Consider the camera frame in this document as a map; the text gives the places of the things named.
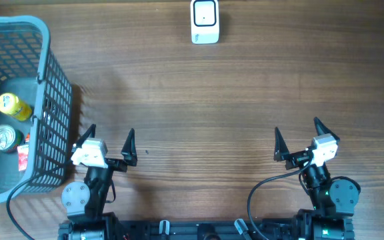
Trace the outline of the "red tissue packet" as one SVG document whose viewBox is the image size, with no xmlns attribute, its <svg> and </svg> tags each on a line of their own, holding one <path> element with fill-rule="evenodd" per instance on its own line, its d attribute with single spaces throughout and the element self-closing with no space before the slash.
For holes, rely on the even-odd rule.
<svg viewBox="0 0 384 240">
<path fill-rule="evenodd" d="M 27 168 L 28 156 L 29 156 L 29 142 L 30 142 L 30 134 L 28 133 L 25 137 L 24 144 L 17 147 L 19 171 L 25 171 Z"/>
</svg>

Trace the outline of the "yellow lidded jar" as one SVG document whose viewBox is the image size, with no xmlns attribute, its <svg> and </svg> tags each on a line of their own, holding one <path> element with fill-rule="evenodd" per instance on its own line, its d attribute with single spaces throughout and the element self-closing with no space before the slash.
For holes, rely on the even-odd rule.
<svg viewBox="0 0 384 240">
<path fill-rule="evenodd" d="M 0 112 L 18 120 L 26 121 L 32 116 L 32 108 L 13 93 L 0 95 Z"/>
</svg>

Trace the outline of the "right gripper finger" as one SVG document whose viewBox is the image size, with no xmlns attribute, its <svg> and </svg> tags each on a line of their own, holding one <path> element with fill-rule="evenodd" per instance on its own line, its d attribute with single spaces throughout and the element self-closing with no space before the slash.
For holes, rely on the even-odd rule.
<svg viewBox="0 0 384 240">
<path fill-rule="evenodd" d="M 318 135 L 331 134 L 337 143 L 340 142 L 340 138 L 336 134 L 334 134 L 332 130 L 326 127 L 318 117 L 314 117 L 313 121 Z"/>
<path fill-rule="evenodd" d="M 286 161 L 289 158 L 289 150 L 278 127 L 275 128 L 274 160 Z"/>
</svg>

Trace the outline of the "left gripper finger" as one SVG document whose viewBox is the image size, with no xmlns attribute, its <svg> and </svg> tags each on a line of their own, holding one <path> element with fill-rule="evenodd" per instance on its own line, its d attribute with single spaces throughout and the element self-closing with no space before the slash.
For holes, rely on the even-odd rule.
<svg viewBox="0 0 384 240">
<path fill-rule="evenodd" d="M 124 157 L 123 161 L 128 166 L 135 167 L 137 165 L 137 150 L 135 146 L 135 130 L 131 128 L 125 140 L 121 154 Z"/>
<path fill-rule="evenodd" d="M 81 148 L 82 144 L 88 139 L 88 138 L 94 138 L 95 137 L 95 131 L 96 131 L 96 124 L 92 124 L 88 130 L 80 138 L 75 142 L 75 148 Z"/>
</svg>

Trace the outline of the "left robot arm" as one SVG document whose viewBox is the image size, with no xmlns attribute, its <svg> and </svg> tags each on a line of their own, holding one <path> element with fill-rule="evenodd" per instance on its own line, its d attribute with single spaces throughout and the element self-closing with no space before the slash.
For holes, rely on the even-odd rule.
<svg viewBox="0 0 384 240">
<path fill-rule="evenodd" d="M 84 180 L 68 184 L 61 202 L 67 211 L 68 221 L 59 225 L 59 239 L 128 239 L 129 236 L 113 212 L 104 213 L 111 201 L 108 192 L 115 192 L 113 173 L 127 171 L 137 165 L 135 130 L 130 129 L 121 150 L 122 159 L 107 157 L 104 140 L 95 137 L 96 125 L 73 144 L 71 160 L 74 165 L 84 165 Z"/>
</svg>

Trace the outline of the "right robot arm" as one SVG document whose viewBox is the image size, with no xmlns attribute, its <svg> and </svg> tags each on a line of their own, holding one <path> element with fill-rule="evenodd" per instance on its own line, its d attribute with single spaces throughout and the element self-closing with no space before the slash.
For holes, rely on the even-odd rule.
<svg viewBox="0 0 384 240">
<path fill-rule="evenodd" d="M 302 151 L 291 153 L 279 129 L 275 129 L 274 160 L 287 170 L 298 169 L 299 182 L 312 209 L 301 209 L 290 219 L 269 220 L 262 228 L 274 239 L 354 239 L 352 224 L 361 186 L 345 177 L 332 177 L 326 162 L 337 155 L 340 138 L 319 118 L 314 118 L 317 136 Z"/>
</svg>

